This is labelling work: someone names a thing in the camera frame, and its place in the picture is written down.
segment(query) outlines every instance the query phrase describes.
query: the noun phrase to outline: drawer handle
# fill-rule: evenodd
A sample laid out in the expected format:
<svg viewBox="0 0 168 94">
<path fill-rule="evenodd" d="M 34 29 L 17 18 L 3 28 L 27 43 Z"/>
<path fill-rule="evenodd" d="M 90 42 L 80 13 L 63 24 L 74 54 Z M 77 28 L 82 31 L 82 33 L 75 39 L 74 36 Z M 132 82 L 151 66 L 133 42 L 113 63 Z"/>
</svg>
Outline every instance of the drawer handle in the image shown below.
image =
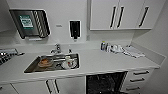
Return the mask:
<svg viewBox="0 0 168 94">
<path fill-rule="evenodd" d="M 126 88 L 126 91 L 130 91 L 130 90 L 137 90 L 137 89 L 140 89 L 140 87 L 136 87 L 136 88 Z"/>
<path fill-rule="evenodd" d="M 148 74 L 149 71 L 145 71 L 145 72 L 140 72 L 140 73 L 133 73 L 134 75 L 141 75 L 141 74 Z"/>
<path fill-rule="evenodd" d="M 47 85 L 47 88 L 48 88 L 48 91 L 50 92 L 50 94 L 51 94 L 51 89 L 50 89 L 50 87 L 49 87 L 49 84 L 48 84 L 48 80 L 46 81 L 46 85 Z"/>
<path fill-rule="evenodd" d="M 138 81 L 144 81 L 145 79 L 142 78 L 142 79 L 135 79 L 135 80 L 130 80 L 130 82 L 138 82 Z"/>
<path fill-rule="evenodd" d="M 0 87 L 0 90 L 2 90 L 2 87 Z"/>
<path fill-rule="evenodd" d="M 56 86 L 57 92 L 59 93 L 60 90 L 58 89 L 58 85 L 57 85 L 56 79 L 55 79 L 55 86 Z"/>
</svg>

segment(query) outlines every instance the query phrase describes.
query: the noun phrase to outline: sink basin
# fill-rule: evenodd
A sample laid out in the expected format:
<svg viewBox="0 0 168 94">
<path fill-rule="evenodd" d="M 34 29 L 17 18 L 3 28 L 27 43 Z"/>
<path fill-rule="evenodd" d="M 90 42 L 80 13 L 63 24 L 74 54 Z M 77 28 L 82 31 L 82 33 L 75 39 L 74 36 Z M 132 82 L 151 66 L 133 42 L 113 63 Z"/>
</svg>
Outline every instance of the sink basin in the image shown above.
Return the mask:
<svg viewBox="0 0 168 94">
<path fill-rule="evenodd" d="M 62 65 L 65 65 L 65 57 L 70 56 L 71 59 L 74 60 L 75 66 L 70 67 L 68 69 L 77 69 L 79 68 L 79 57 L 78 54 L 60 54 L 60 55 L 43 55 L 43 56 L 38 56 L 30 65 L 29 67 L 24 71 L 24 73 L 32 73 L 32 72 L 44 72 L 44 71 L 56 71 L 56 70 L 68 70 Z M 47 59 L 52 61 L 51 66 L 47 67 L 40 67 L 39 63 L 41 60 Z"/>
</svg>

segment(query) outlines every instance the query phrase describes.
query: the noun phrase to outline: white countertop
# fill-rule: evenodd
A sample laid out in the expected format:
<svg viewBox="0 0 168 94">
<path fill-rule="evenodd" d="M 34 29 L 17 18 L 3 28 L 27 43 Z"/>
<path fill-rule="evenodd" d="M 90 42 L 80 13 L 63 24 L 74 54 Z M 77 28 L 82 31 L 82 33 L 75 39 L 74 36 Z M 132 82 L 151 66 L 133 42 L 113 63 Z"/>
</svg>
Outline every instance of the white countertop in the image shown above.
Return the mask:
<svg viewBox="0 0 168 94">
<path fill-rule="evenodd" d="M 78 69 L 36 73 L 24 73 L 24 71 L 37 56 L 48 55 L 48 53 L 26 53 L 23 56 L 15 56 L 0 66 L 0 84 L 160 67 L 146 57 L 133 58 L 122 53 L 107 53 L 99 49 L 75 52 L 79 54 Z"/>
</svg>

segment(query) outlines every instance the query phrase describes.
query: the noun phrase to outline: cabinet handle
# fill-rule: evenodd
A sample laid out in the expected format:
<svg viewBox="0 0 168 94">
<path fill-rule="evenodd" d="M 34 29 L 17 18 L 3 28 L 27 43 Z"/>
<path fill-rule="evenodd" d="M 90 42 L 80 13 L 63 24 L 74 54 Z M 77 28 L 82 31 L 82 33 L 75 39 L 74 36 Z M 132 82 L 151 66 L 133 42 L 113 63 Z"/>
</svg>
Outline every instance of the cabinet handle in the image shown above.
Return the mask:
<svg viewBox="0 0 168 94">
<path fill-rule="evenodd" d="M 47 85 L 47 88 L 48 88 L 48 91 L 50 92 L 50 94 L 51 94 L 51 89 L 50 89 L 50 87 L 49 87 L 49 85 L 48 85 L 48 80 L 46 81 L 46 85 Z"/>
<path fill-rule="evenodd" d="M 0 87 L 0 90 L 2 90 L 2 87 Z"/>
<path fill-rule="evenodd" d="M 113 7 L 113 15 L 112 15 L 112 19 L 111 19 L 111 25 L 110 25 L 110 28 L 113 26 L 114 15 L 115 15 L 115 9 L 116 9 L 116 7 Z"/>
<path fill-rule="evenodd" d="M 141 75 L 141 74 L 148 74 L 149 71 L 145 71 L 145 72 L 140 72 L 140 73 L 133 73 L 134 75 Z"/>
<path fill-rule="evenodd" d="M 137 89 L 140 89 L 140 87 L 136 87 L 136 88 L 126 88 L 126 91 L 130 91 L 130 90 L 137 90 Z"/>
<path fill-rule="evenodd" d="M 138 81 L 144 81 L 145 79 L 142 78 L 142 79 L 135 79 L 135 80 L 130 80 L 130 82 L 138 82 Z"/>
<path fill-rule="evenodd" d="M 147 14 L 147 12 L 148 12 L 148 9 L 149 9 L 149 7 L 145 7 L 145 12 L 144 12 L 143 17 L 142 17 L 142 20 L 141 20 L 141 22 L 140 22 L 140 24 L 139 24 L 139 27 L 142 26 L 142 24 L 143 24 L 143 22 L 144 22 L 144 19 L 145 19 L 145 17 L 146 17 L 146 14 Z"/>
<path fill-rule="evenodd" d="M 120 26 L 123 11 L 124 11 L 124 7 L 121 7 L 120 18 L 119 18 L 119 21 L 118 21 L 117 28 Z"/>
<path fill-rule="evenodd" d="M 58 85 L 57 85 L 57 81 L 56 81 L 56 79 L 55 79 L 55 86 L 56 86 L 56 89 L 57 89 L 57 91 L 58 91 L 58 93 L 59 93 L 60 90 L 58 89 Z"/>
</svg>

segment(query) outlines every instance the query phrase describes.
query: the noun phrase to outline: lower cabinet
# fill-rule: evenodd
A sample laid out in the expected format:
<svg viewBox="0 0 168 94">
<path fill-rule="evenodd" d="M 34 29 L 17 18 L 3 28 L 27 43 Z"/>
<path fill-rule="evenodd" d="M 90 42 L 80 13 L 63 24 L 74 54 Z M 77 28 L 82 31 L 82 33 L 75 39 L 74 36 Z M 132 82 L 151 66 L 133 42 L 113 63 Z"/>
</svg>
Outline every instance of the lower cabinet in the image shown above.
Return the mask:
<svg viewBox="0 0 168 94">
<path fill-rule="evenodd" d="M 19 94 L 55 94 L 52 80 L 12 84 Z"/>
<path fill-rule="evenodd" d="M 57 94 L 86 94 L 86 76 L 52 81 Z"/>
<path fill-rule="evenodd" d="M 151 76 L 154 69 L 129 71 L 120 91 L 129 94 L 140 94 L 141 88 Z"/>
<path fill-rule="evenodd" d="M 85 76 L 51 79 L 46 81 L 23 82 L 12 85 L 19 94 L 86 94 Z"/>
<path fill-rule="evenodd" d="M 0 94 L 18 94 L 11 84 L 0 85 Z"/>
</svg>

